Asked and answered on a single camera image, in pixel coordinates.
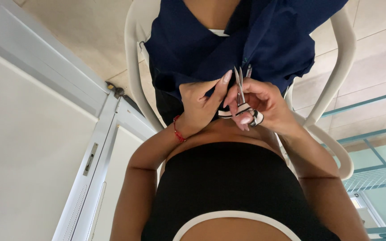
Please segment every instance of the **beige tile floor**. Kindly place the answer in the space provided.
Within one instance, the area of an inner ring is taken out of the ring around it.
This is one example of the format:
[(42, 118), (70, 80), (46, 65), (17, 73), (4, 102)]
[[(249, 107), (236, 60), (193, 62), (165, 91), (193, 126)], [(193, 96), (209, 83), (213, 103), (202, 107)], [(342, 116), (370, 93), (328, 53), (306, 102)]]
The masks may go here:
[[(124, 23), (131, 0), (15, 0), (46, 26), (103, 80), (127, 86)], [(327, 110), (386, 94), (386, 0), (349, 0), (347, 10), (357, 36), (355, 63)], [(307, 116), (324, 88), (337, 58), (337, 43), (330, 20), (312, 34), (315, 65), (298, 79), (293, 105)], [(139, 63), (147, 99), (155, 109), (148, 67)], [(386, 128), (386, 100), (319, 120), (335, 139)]]

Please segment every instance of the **navy blue top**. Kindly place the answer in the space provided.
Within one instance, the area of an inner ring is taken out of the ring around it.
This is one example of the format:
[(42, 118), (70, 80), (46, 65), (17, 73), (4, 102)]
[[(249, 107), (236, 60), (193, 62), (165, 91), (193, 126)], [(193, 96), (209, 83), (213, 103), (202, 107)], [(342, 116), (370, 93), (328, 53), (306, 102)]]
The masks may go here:
[(182, 0), (161, 0), (144, 44), (154, 67), (154, 87), (181, 100), (180, 84), (219, 79), (233, 66), (245, 73), (251, 64), (253, 79), (284, 91), (314, 64), (315, 42), (309, 34), (346, 2), (243, 0), (229, 20), (228, 27), (234, 26), (230, 36), (222, 37), (203, 26)]

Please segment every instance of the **red string bracelet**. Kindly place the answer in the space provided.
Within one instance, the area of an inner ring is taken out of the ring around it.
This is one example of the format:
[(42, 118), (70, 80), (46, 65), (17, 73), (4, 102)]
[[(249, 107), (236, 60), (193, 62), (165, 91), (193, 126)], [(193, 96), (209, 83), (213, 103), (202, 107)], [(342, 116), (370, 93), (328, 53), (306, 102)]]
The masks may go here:
[(178, 119), (178, 117), (180, 117), (179, 115), (175, 116), (174, 118), (174, 131), (175, 131), (175, 136), (178, 138), (178, 140), (180, 141), (180, 143), (183, 143), (185, 142), (186, 140), (184, 139), (183, 135), (177, 131), (177, 128), (175, 127), (175, 121)]

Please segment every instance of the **fingernail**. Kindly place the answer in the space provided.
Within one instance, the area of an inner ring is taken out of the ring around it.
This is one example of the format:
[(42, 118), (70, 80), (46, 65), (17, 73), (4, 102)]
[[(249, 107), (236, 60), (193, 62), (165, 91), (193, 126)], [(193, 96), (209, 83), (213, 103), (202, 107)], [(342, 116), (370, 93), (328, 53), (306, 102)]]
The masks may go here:
[(227, 85), (229, 83), (230, 77), (232, 76), (232, 70), (229, 70), (227, 73), (223, 75), (221, 78), (222, 84)]
[(242, 120), (239, 123), (241, 123), (241, 124), (248, 124), (251, 121), (252, 121), (251, 117), (247, 116), (247, 117), (242, 118)]

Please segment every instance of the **small metal scissors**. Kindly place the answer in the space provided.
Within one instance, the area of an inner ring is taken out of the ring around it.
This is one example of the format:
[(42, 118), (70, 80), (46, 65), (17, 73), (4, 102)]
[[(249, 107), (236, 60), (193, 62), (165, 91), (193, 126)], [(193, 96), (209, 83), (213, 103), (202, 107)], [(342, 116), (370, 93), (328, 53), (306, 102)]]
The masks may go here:
[[(246, 77), (251, 76), (252, 70), (253, 70), (253, 68), (251, 68), (251, 64), (249, 64)], [(240, 105), (245, 103), (244, 92), (242, 91), (244, 76), (242, 75), (242, 69), (240, 67), (239, 67), (239, 73), (236, 70), (236, 67), (234, 67), (234, 72), (235, 72), (235, 77), (236, 77), (236, 84), (238, 85), (238, 99), (237, 99), (237, 101), (238, 101), (238, 106), (240, 106)]]

